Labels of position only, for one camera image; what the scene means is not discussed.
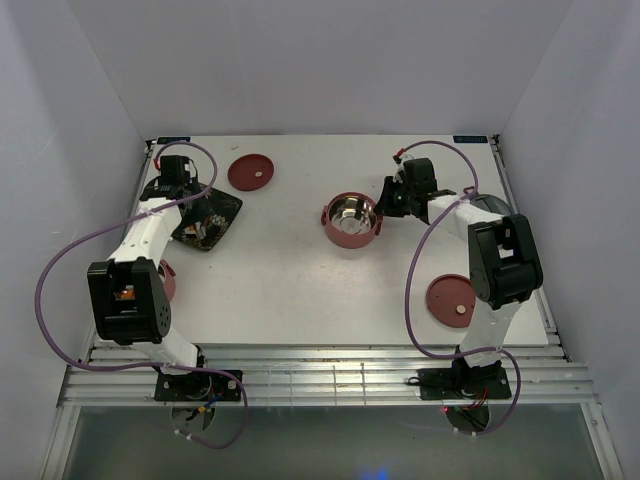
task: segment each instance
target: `white tabletop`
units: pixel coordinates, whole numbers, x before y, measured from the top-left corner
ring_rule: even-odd
[[[449,135],[193,137],[218,162],[215,187],[244,205],[210,252],[178,242],[167,246],[164,258],[177,273],[173,325],[196,344],[410,345],[404,286],[426,226],[414,218],[385,218],[371,244],[346,250],[329,241],[320,213],[346,191],[377,200],[385,175],[395,172],[391,156],[423,139],[453,143]],[[480,191],[504,198],[490,146],[456,146],[477,169]],[[271,158],[275,174],[262,189],[239,192],[229,184],[227,169],[248,153]],[[471,185],[467,166],[454,152],[429,145],[411,153],[433,161],[439,188],[461,193]],[[178,146],[167,154],[189,156],[201,182],[211,178],[211,164],[199,151]],[[155,175],[150,168],[147,181]],[[424,344],[456,345],[464,337],[464,329],[443,326],[425,305],[430,282],[445,273],[468,276],[467,246],[436,229],[420,258],[411,296],[414,329]],[[534,297],[514,318],[506,344],[547,344]]]

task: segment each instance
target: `white enclosure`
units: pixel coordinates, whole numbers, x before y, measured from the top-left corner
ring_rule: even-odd
[[[39,478],[63,380],[34,320],[38,275],[124,218],[143,139],[470,133],[501,134],[564,347],[640,477],[639,26],[637,0],[0,0],[0,476]],[[86,268],[116,238],[74,251],[45,290],[73,355]]]

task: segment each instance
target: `robotic arm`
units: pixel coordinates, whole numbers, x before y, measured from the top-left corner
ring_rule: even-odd
[[[197,193],[188,157],[162,157],[160,175],[149,183],[137,213]],[[96,329],[101,338],[131,345],[165,365],[197,366],[198,348],[171,325],[171,308],[158,266],[171,235],[184,225],[193,205],[175,205],[136,222],[105,262],[94,262],[87,278]],[[164,373],[187,372],[162,369]]]
[[[460,200],[450,190],[438,190],[428,158],[396,162],[399,169],[395,176],[385,178],[375,207],[377,214],[412,215],[428,224],[429,219],[437,218]],[[524,215],[503,216],[463,202],[453,207],[438,226],[468,244],[469,278],[479,300],[457,351],[481,347],[495,347],[496,351],[468,355],[454,360],[451,369],[425,373],[425,383],[437,388],[423,389],[423,398],[455,398],[449,394],[484,388],[489,390],[488,398],[509,398],[508,384],[502,382],[506,375],[498,349],[522,302],[542,285],[543,279],[529,222]]]

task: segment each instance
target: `black bracket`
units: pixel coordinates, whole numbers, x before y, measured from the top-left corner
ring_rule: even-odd
[[[196,366],[203,367],[205,357],[198,347]],[[242,381],[242,370],[223,370]],[[191,372],[170,375],[158,369],[158,380],[153,399],[157,402],[207,403],[219,396],[218,402],[237,402],[242,398],[237,382],[219,373]]]
[[[162,342],[171,309],[153,260],[93,262],[87,280],[100,338],[118,345]]]
[[[476,296],[493,310],[528,300],[542,285],[542,266],[527,217],[469,225],[469,277]],[[510,250],[501,256],[500,249]]]
[[[423,368],[409,385],[420,387],[422,400],[456,400],[485,395],[489,400],[511,398],[507,373],[502,362],[486,367],[470,368],[463,358],[453,361],[451,368]]]

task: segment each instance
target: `red lid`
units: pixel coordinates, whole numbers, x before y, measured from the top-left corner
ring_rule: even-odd
[[[240,157],[229,167],[227,177],[233,188],[250,192],[264,187],[274,172],[273,162],[259,153]]]
[[[476,293],[462,275],[442,275],[427,289],[427,308],[441,323],[453,328],[467,328],[476,306]]]

